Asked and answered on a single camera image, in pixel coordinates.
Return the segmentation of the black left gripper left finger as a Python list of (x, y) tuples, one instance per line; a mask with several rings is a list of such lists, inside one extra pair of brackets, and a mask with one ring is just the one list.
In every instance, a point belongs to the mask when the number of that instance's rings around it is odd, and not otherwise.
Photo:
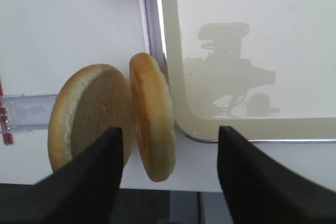
[(1, 185), (1, 223), (109, 223), (123, 172), (122, 130), (31, 186)]

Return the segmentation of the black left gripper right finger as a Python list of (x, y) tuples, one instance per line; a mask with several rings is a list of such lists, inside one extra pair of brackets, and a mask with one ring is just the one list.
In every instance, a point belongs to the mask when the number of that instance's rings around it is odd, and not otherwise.
[(335, 223), (335, 192), (284, 167), (231, 126), (218, 131), (217, 174), (234, 223)]

